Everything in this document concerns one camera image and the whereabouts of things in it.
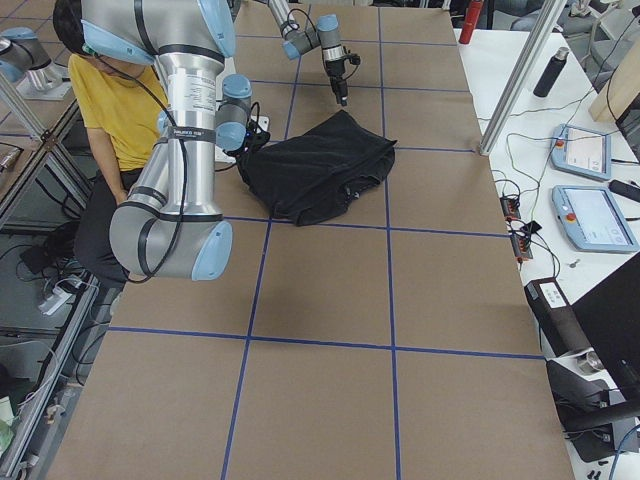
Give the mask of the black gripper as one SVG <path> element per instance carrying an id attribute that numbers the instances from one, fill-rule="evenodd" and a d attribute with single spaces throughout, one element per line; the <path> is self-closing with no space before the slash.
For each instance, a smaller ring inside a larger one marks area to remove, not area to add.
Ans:
<path id="1" fill-rule="evenodd" d="M 344 80 L 345 62 L 346 59 L 344 57 L 323 61 L 326 75 L 331 81 L 331 89 L 338 105 L 348 102 L 348 85 Z"/>
<path id="2" fill-rule="evenodd" d="M 242 146 L 234 153 L 234 158 L 240 160 L 241 158 L 251 156 L 261 148 L 263 148 L 270 141 L 270 132 L 257 127 L 256 129 L 247 130 L 244 142 Z"/>

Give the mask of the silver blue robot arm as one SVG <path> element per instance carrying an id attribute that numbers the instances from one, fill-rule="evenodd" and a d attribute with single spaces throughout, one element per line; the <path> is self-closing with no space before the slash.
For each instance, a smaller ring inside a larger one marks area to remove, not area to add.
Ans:
<path id="1" fill-rule="evenodd" d="M 225 1 L 85 1 L 83 33 L 100 57 L 153 65 L 168 98 L 159 142 L 110 242 L 119 263 L 144 277 L 214 280 L 228 263 L 233 231 L 214 201 L 215 153 L 246 139 L 252 88 L 224 75 L 236 50 Z"/>
<path id="2" fill-rule="evenodd" d="M 348 84 L 345 64 L 358 66 L 360 57 L 343 45 L 337 16 L 323 15 L 316 22 L 307 16 L 307 26 L 304 27 L 295 20 L 293 10 L 286 1 L 267 1 L 266 5 L 279 27 L 287 57 L 294 60 L 320 48 L 323 68 L 336 102 L 346 106 Z"/>

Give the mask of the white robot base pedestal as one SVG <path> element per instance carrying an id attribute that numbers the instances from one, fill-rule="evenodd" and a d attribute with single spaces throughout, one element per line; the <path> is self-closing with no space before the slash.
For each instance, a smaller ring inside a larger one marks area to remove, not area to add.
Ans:
<path id="1" fill-rule="evenodd" d="M 222 73 L 216 78 L 216 160 L 233 162 L 246 131 L 257 127 L 268 131 L 270 118 L 253 99 L 251 81 L 236 72 L 233 58 L 227 59 Z"/>

